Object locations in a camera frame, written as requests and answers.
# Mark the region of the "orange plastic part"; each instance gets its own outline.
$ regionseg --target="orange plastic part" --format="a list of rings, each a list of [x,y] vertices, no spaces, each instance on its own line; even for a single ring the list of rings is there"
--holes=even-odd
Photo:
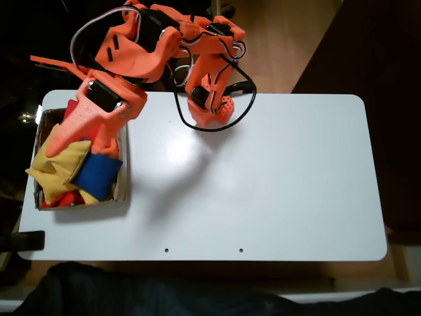
[[[89,83],[98,80],[117,93],[123,102],[112,112],[108,113],[98,107],[86,97]],[[103,124],[93,141],[92,152],[99,153],[111,138],[131,119],[135,119],[141,112],[147,95],[142,90],[129,90],[118,83],[112,76],[98,70],[92,70],[82,82],[76,95],[79,105],[58,127],[56,134],[49,143],[46,151],[47,157],[54,157],[65,149],[74,140],[81,137],[96,124]]]
[[[134,5],[139,10],[146,9],[138,0],[127,0],[126,4]],[[234,40],[242,40],[245,32],[223,16],[216,16],[213,22],[230,26],[233,36],[221,36],[207,31],[207,26],[212,23],[207,18],[196,16],[194,21],[191,21],[190,16],[183,15],[177,10],[163,5],[152,5],[151,9],[162,11],[177,21],[180,24],[180,30],[171,26],[167,27],[160,36],[155,50],[150,53],[133,41],[138,29],[137,14],[135,12],[123,12],[125,23],[110,28],[95,58],[105,70],[116,74],[115,77],[106,75],[104,72],[91,71],[89,78],[87,78],[88,68],[76,68],[69,63],[31,57],[33,61],[67,69],[84,80],[78,92],[80,101],[82,100],[84,104],[84,110],[81,110],[78,114],[80,120],[73,119],[72,124],[66,122],[62,124],[64,126],[61,128],[63,132],[60,133],[57,142],[47,150],[47,154],[54,155],[60,152],[71,142],[71,139],[75,138],[75,135],[79,135],[80,131],[92,122],[104,124],[93,144],[94,152],[101,151],[104,148],[104,140],[115,137],[116,131],[127,120],[137,117],[146,101],[144,92],[135,93],[136,87],[122,77],[142,78],[143,82],[159,80],[170,58],[189,56],[181,46],[186,46],[192,55],[200,55],[186,84],[186,92],[190,95],[188,99],[189,110],[193,118],[201,126],[207,126],[212,119],[216,119],[222,124],[227,123],[234,111],[234,102],[230,97],[224,97],[223,93],[228,85],[232,68],[227,66],[225,60],[219,54],[229,57],[226,52],[226,49],[228,49],[230,55],[234,56],[237,53],[237,49],[234,48]],[[99,76],[108,76],[108,82],[100,81],[127,101],[124,106],[115,109],[112,113],[102,111],[86,98],[87,82],[89,83],[93,78],[99,79]],[[204,87],[209,92],[205,109],[198,106],[191,98],[192,91],[198,86]],[[119,115],[122,115],[120,113],[129,113],[127,105],[132,106],[135,95],[139,98],[135,104],[140,109],[137,107],[135,110],[130,108],[130,115],[123,115],[123,119],[117,119]]]
[[[55,59],[38,57],[38,56],[30,56],[31,61],[35,61],[39,63],[40,66],[43,65],[53,65],[58,67],[59,69],[67,70],[74,73],[80,79],[85,80],[86,73],[89,71],[89,68],[84,66],[79,66],[76,68],[72,63],[66,63],[65,61],[56,61]]]
[[[175,28],[168,27],[157,42],[154,52],[148,53],[129,39],[134,37],[133,31],[137,31],[137,23],[134,23],[136,14],[133,14],[133,21],[130,20],[129,14],[125,24],[110,28],[95,60],[115,74],[144,78],[144,82],[155,82],[162,76],[166,62],[179,49],[182,36]]]
[[[110,158],[118,159],[118,145],[115,138],[111,138],[111,146],[99,150],[101,155],[106,155]]]

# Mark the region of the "blue bean bag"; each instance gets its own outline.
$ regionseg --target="blue bean bag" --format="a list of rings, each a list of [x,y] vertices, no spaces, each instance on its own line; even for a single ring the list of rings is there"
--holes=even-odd
[[[119,159],[89,152],[71,183],[99,201],[105,201],[122,164]]]

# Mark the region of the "black object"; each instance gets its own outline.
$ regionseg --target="black object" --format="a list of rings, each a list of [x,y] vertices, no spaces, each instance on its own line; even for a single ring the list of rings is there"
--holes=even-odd
[[[217,34],[222,35],[222,36],[234,36],[234,33],[231,32],[231,26],[229,26],[227,24],[210,23],[206,27],[206,31],[217,33]]]
[[[15,232],[0,236],[0,252],[32,251],[44,249],[45,232]]]
[[[241,81],[225,88],[224,95],[231,95],[233,92],[242,91],[243,93],[252,93],[253,85],[248,81]]]
[[[202,86],[197,86],[191,92],[191,99],[202,109],[206,109],[205,104],[208,99],[209,91]]]
[[[104,272],[79,263],[48,270],[15,315],[419,315],[421,292],[387,288],[344,302],[299,304],[285,298],[232,288],[153,280]]]
[[[180,24],[170,18],[162,11],[151,9],[140,10],[141,23],[139,41],[137,43],[146,49],[148,52],[155,50],[157,42],[162,34],[162,31],[169,26],[175,29],[180,29]]]
[[[87,98],[108,113],[114,110],[118,102],[123,101],[122,97],[98,80],[91,83]]]

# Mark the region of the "white wire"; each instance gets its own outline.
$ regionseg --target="white wire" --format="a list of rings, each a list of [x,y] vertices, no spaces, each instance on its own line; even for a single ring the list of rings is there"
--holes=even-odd
[[[189,67],[191,67],[190,65],[181,65],[181,66],[178,66],[176,69],[175,69],[175,71],[174,72],[177,72],[177,71],[179,71],[180,69],[183,69],[183,68],[189,68]]]
[[[215,78],[213,79],[213,84],[215,85],[216,84],[216,80],[219,78],[219,75],[221,74],[221,72],[223,72],[225,69],[227,69],[228,68],[228,66],[229,66],[229,64],[226,64],[225,66],[223,66],[219,71],[218,71],[218,73],[216,73],[216,76],[215,76]],[[210,105],[209,105],[209,108],[210,108],[210,111],[212,112],[212,114],[213,115],[216,115],[216,111],[213,109],[213,102],[214,102],[214,98],[215,98],[215,94],[216,94],[216,91],[214,90],[214,91],[212,91],[212,97],[211,97],[211,99],[210,99]]]
[[[189,51],[187,49],[181,49],[181,50],[182,51],[185,51],[186,53],[189,53]],[[175,79],[175,77],[173,76],[174,84],[177,87],[184,86],[186,84],[186,82],[189,80],[190,75],[191,75],[191,71],[193,70],[193,66],[194,66],[193,63],[194,63],[193,54],[190,54],[190,65],[182,65],[182,66],[189,66],[189,70],[188,70],[186,76],[184,77],[183,81],[180,84],[178,84],[177,81],[176,81],[176,79]]]
[[[105,18],[108,15],[111,15],[112,13],[115,12],[125,12],[125,11],[132,11],[132,12],[136,12],[137,13],[137,34],[136,34],[136,39],[135,42],[137,43],[137,41],[139,40],[139,35],[140,35],[140,22],[141,22],[141,15],[138,9],[134,9],[134,8],[130,8],[130,7],[119,7],[119,8],[115,8],[112,9],[100,16],[98,16],[97,18],[94,18],[93,20],[90,20],[88,23],[86,23],[85,25],[83,25],[72,37],[72,40],[70,41],[70,57],[72,58],[72,62],[73,65],[78,68],[78,64],[76,63],[76,59],[74,58],[74,44],[76,42],[76,38],[80,35],[80,33],[85,30],[89,25],[92,25],[93,23]]]
[[[197,40],[195,40],[194,42],[191,42],[191,43],[190,42],[183,41],[183,39],[182,39],[182,43],[185,46],[192,46],[192,45],[195,45],[196,43],[199,43],[201,41],[202,37],[203,36],[201,36],[200,38],[198,38]],[[219,39],[219,42],[224,47],[225,52],[227,53],[227,55],[228,56],[231,56],[230,52],[228,51],[228,48],[226,47],[226,45],[224,45],[223,43],[221,43],[221,41],[222,41],[222,39]],[[234,41],[234,44],[232,45],[234,48],[236,48],[236,49],[238,49],[238,50],[241,51],[241,54],[240,54],[239,57],[235,56],[235,60],[238,60],[238,59],[242,58],[244,56],[244,54],[245,54],[245,49],[244,48],[240,48],[239,45],[240,46],[244,46],[243,43],[238,42],[238,41]]]
[[[61,0],[61,3],[64,5],[64,8],[66,9],[67,13],[68,13],[68,9],[66,7],[66,3],[64,3],[64,0]]]

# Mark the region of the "wire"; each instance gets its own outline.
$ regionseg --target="wire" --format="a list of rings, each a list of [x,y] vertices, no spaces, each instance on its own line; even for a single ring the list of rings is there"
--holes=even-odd
[[[66,9],[67,13],[68,13],[68,9],[66,7],[66,3],[64,3],[64,0],[61,0],[61,3],[64,5],[64,8]]]
[[[218,73],[216,74],[216,76],[215,76],[215,79],[213,80],[213,84],[215,85],[216,84],[216,82],[218,81],[218,78],[219,78],[219,75],[225,70],[225,69],[227,69],[228,67],[229,67],[229,65],[230,64],[226,64],[225,66],[223,66],[219,71],[218,71]],[[216,92],[215,92],[215,90],[213,90],[212,91],[212,97],[211,97],[211,99],[210,99],[210,105],[209,105],[209,109],[210,109],[210,111],[212,112],[212,114],[213,115],[216,115],[216,112],[219,110],[219,108],[218,108],[218,110],[214,110],[213,109],[213,101],[214,101],[214,98],[215,98],[215,94],[216,94]]]
[[[201,128],[201,127],[197,127],[194,125],[191,125],[190,123],[186,122],[186,120],[184,119],[183,113],[182,113],[182,109],[180,107],[180,102],[178,100],[178,94],[177,92],[174,92],[174,97],[176,99],[176,104],[177,104],[177,110],[178,110],[178,114],[182,120],[182,122],[194,129],[194,130],[198,130],[200,132],[221,132],[223,130],[229,129],[231,127],[233,127],[234,125],[236,125],[237,123],[239,123],[244,117],[245,115],[250,111],[251,107],[253,106],[253,103],[255,102],[256,99],[256,94],[257,94],[257,88],[256,88],[256,84],[253,82],[253,80],[249,77],[248,74],[246,74],[241,68],[239,68],[234,62],[232,62],[231,60],[229,60],[228,58],[226,58],[225,56],[223,56],[223,54],[220,54],[220,57],[222,59],[224,59],[230,66],[232,66],[234,69],[236,69],[244,78],[247,79],[247,81],[249,81],[252,85],[253,85],[253,94],[251,96],[250,99],[250,103],[247,106],[247,108],[244,110],[244,112],[232,123],[229,123],[228,125],[225,125],[223,127],[220,128]]]
[[[188,40],[188,39],[182,38],[183,44],[186,45],[186,46],[192,46],[192,45],[194,45],[194,44],[196,44],[200,41],[202,35],[218,36],[217,34],[212,34],[212,33],[208,33],[208,32],[201,32],[198,36],[196,36],[193,39]]]
[[[212,34],[212,33],[208,33],[208,32],[202,32],[196,38],[193,38],[193,39],[190,39],[190,40],[182,38],[182,43],[185,46],[195,45],[196,43],[199,43],[201,41],[201,38],[202,38],[203,35],[218,36],[217,34]],[[239,60],[240,58],[242,58],[244,56],[244,54],[245,54],[245,44],[244,44],[243,41],[236,41],[236,40],[234,41],[235,44],[240,44],[240,45],[242,45],[244,47],[244,49],[241,49],[241,48],[237,48],[236,47],[238,50],[241,51],[241,55],[238,56],[238,57],[235,57],[235,56],[231,55],[230,50],[228,49],[228,46],[225,44],[225,42],[221,38],[219,38],[219,42],[224,46],[225,52],[227,53],[228,56],[231,57],[231,59],[234,59],[234,60],[237,61],[237,60]]]
[[[80,35],[80,33],[85,30],[88,26],[92,25],[95,22],[98,22],[99,20],[102,20],[103,18],[105,18],[108,15],[111,15],[112,13],[115,12],[126,12],[126,11],[132,11],[132,12],[136,12],[137,13],[137,34],[136,34],[136,38],[135,38],[135,42],[137,43],[137,41],[139,40],[139,35],[140,35],[140,22],[141,22],[141,14],[140,14],[140,10],[136,7],[117,7],[114,9],[111,9],[110,11],[98,16],[97,18],[94,18],[92,20],[90,20],[88,23],[86,23],[85,25],[83,25],[72,37],[72,40],[70,41],[70,57],[72,58],[72,62],[73,65],[76,68],[78,67],[78,64],[76,63],[76,58],[74,57],[74,44],[76,42],[76,38]]]
[[[190,78],[191,71],[193,70],[193,66],[194,66],[194,64],[193,64],[194,63],[194,58],[193,58],[193,55],[191,54],[190,50],[188,48],[184,47],[184,46],[180,46],[180,48],[182,49],[182,51],[185,51],[185,52],[187,52],[189,54],[189,57],[190,57],[190,65],[183,65],[183,66],[189,66],[189,70],[187,71],[186,76],[184,77],[183,81],[180,84],[177,83],[177,81],[176,81],[176,79],[175,79],[175,77],[173,75],[174,84],[177,87],[182,87],[182,86],[184,86],[186,84],[187,80],[189,80],[189,78]],[[177,67],[174,72],[177,72],[177,70],[180,69],[180,67],[181,66]]]

